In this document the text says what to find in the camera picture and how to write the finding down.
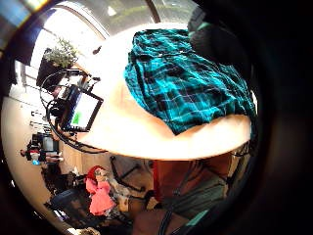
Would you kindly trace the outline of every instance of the computer monitor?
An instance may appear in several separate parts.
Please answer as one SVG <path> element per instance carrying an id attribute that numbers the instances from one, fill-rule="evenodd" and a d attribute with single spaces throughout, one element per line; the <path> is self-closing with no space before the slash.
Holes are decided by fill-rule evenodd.
<path id="1" fill-rule="evenodd" d="M 61 130 L 87 132 L 99 111 L 103 99 L 76 85 L 69 88 Z"/>

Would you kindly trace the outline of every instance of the pink stuffed toy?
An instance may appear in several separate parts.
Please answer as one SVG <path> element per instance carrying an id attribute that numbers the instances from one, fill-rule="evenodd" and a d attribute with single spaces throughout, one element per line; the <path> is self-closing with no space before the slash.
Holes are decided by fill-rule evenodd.
<path id="1" fill-rule="evenodd" d="M 86 190 L 91 195 L 89 211 L 94 215 L 108 216 L 116 203 L 109 196 L 111 186 L 108 172 L 101 166 L 92 167 L 86 176 Z"/>

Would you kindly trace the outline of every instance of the teal plaid shirt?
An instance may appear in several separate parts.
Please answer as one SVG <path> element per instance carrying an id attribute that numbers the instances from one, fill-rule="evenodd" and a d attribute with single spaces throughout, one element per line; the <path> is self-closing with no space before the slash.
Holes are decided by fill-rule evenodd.
<path id="1" fill-rule="evenodd" d="M 136 32 L 124 77 L 138 104 L 174 134 L 230 114 L 255 116 L 235 68 L 198 56 L 185 29 Z"/>

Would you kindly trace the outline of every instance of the desk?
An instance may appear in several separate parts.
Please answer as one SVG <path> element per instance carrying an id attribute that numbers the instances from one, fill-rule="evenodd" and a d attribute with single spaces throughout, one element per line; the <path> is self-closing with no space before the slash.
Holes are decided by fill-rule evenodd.
<path id="1" fill-rule="evenodd" d="M 137 104 L 127 88 L 123 71 L 127 53 L 132 48 L 133 34 L 140 29 L 129 29 L 106 41 L 91 62 L 90 73 L 102 79 L 93 93 L 104 98 L 104 103 L 90 132 L 79 133 L 78 139 L 111 153 L 155 160 L 216 156 L 248 141 L 250 120 L 246 116 L 220 117 L 175 136 L 161 119 Z"/>

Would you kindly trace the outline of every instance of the chair leg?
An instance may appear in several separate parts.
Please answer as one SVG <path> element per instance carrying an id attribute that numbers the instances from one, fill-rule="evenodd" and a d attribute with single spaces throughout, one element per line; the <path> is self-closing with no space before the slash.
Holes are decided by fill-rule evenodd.
<path id="1" fill-rule="evenodd" d="M 123 181 L 123 178 L 125 178 L 128 174 L 130 174 L 132 171 L 134 171 L 136 168 L 140 168 L 140 166 L 138 164 L 134 165 L 132 168 L 130 168 L 128 171 L 126 171 L 124 174 L 122 174 L 121 176 L 118 175 L 115 164 L 114 164 L 114 160 L 116 160 L 115 156 L 111 156 L 110 157 L 110 162 L 111 162 L 111 167 L 112 167 L 112 172 L 114 175 L 114 178 L 116 179 L 117 183 L 124 185 L 125 187 L 128 187 L 130 189 L 133 189 L 137 192 L 144 192 L 146 190 L 146 187 L 142 186 L 141 188 L 136 188 L 126 182 Z"/>

